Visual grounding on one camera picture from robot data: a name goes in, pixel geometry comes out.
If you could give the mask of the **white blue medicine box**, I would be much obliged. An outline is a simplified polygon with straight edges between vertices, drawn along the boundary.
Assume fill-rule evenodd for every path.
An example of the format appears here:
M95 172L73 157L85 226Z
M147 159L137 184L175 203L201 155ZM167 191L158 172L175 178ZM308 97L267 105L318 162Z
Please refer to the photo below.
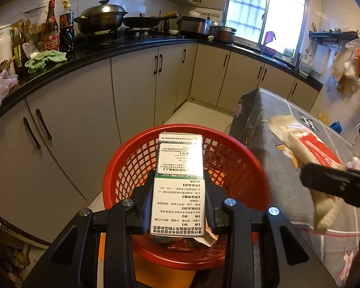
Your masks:
M189 133L159 135L150 233L160 237L205 235L203 138Z

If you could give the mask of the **white plastic bag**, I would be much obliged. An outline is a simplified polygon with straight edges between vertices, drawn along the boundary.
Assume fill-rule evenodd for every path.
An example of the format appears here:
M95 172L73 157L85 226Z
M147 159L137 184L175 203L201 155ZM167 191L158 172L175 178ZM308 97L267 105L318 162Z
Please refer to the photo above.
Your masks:
M346 167L353 170L360 170L360 159L353 157L351 161L346 163Z

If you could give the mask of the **green cloth on counter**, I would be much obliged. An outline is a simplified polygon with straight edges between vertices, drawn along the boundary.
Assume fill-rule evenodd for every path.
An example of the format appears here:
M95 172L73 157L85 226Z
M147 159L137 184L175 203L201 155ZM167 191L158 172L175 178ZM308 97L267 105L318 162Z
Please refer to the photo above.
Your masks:
M57 64L66 60L66 52L48 50L35 54L25 63L25 67L28 69L28 73L32 74L44 69L49 63Z

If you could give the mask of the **wall shelf rack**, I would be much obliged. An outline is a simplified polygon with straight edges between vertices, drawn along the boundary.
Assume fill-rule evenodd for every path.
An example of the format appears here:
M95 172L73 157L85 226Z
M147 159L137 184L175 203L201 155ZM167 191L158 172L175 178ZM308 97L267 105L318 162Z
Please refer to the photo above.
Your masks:
M339 42L349 42L358 38L358 33L356 31L323 31L323 32L309 32L309 38L317 42L328 42L328 43L339 43Z

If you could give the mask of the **red mesh basket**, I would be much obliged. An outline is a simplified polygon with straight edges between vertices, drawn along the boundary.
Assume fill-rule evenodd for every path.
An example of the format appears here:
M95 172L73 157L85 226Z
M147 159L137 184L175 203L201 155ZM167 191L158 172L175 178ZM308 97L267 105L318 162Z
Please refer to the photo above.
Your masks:
M270 205L266 175L243 144L187 124L154 127L126 142L107 167L102 192L108 209L135 201L128 221L133 250L178 270L224 263L226 198L260 211Z

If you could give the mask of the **kitchen base cabinets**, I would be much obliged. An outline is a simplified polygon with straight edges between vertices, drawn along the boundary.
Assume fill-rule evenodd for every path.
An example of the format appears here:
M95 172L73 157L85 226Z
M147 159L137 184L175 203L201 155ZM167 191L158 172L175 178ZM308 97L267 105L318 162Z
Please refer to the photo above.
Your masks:
M50 243L102 189L109 160L185 100L231 112L262 87L310 110L322 89L239 46L163 39L64 62L27 79L0 107L0 225Z

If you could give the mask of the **purple item at window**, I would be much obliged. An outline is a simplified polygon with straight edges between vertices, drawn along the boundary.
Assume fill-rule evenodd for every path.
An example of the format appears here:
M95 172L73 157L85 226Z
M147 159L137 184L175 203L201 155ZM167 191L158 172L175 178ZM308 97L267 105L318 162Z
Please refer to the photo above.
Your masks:
M264 41L263 41L263 47L265 47L267 44L273 42L276 39L276 35L273 31L267 31L265 33Z

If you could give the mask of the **brown pot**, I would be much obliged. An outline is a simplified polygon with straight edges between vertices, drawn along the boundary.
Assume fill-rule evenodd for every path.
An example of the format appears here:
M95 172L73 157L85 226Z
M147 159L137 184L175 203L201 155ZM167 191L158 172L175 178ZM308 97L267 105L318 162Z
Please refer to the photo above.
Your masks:
M210 27L210 35L213 41L221 44L233 44L237 30L231 27L214 25Z

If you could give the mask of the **covered steel wok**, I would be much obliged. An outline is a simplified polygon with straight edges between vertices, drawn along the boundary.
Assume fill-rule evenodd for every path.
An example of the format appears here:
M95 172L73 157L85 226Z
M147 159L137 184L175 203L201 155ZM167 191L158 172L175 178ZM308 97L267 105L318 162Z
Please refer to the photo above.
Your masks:
M106 30L115 32L121 27L127 12L122 6L109 2L110 0L100 0L99 5L86 9L74 19L80 33L92 35Z

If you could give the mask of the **grey patterned tablecloth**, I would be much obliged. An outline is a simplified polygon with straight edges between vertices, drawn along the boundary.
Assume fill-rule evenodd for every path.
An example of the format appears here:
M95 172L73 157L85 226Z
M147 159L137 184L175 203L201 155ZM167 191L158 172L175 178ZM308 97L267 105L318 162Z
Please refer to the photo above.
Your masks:
M360 171L304 162L299 183L316 193L360 207ZM301 234L278 207L248 208L207 182L207 217L212 230L226 235L223 287L253 287L252 233L259 236L263 287L335 287L330 275Z

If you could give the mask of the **black frying pan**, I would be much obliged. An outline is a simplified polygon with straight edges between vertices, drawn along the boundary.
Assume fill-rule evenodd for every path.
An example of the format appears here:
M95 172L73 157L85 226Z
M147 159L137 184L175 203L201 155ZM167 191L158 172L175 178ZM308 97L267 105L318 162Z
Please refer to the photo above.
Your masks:
M144 13L141 13L139 16L134 17L124 17L123 24L127 28L132 29L145 29L153 28L158 26L158 24L164 20L177 19L180 15L176 12L170 12L163 16L146 16Z

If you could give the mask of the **dark soy sauce bottle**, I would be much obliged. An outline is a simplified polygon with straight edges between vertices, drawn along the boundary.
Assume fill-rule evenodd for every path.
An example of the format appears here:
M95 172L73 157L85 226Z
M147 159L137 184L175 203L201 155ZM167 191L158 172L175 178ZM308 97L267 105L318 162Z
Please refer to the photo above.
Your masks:
M60 15L60 51L70 53L74 49L75 15L68 0L63 0L61 3L64 9Z

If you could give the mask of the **steel rice cooker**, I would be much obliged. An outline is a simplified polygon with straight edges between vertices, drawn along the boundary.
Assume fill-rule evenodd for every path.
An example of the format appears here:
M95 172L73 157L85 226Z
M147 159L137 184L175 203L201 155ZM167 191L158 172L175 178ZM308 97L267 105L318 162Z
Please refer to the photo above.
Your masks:
M181 16L177 24L181 35L208 35L211 20L209 18Z

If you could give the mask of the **blue plastic bag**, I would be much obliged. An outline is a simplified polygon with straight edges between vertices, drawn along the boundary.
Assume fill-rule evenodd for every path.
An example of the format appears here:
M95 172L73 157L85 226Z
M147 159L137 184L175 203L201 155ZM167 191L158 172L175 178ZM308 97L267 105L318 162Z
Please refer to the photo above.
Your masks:
M341 134L343 131L342 125L339 121L335 121L332 124L330 124L330 128L333 129L338 134Z

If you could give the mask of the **white paper bag red label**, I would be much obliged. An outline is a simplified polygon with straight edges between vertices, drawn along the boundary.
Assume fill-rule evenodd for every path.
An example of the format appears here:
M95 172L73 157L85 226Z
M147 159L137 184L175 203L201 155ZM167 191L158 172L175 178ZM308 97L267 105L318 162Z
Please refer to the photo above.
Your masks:
M278 115L269 118L269 129L303 166L313 163L338 170L345 169L345 165L330 148L294 116ZM314 205L314 230L326 233L336 219L342 202L340 198L317 189L310 189L310 193Z

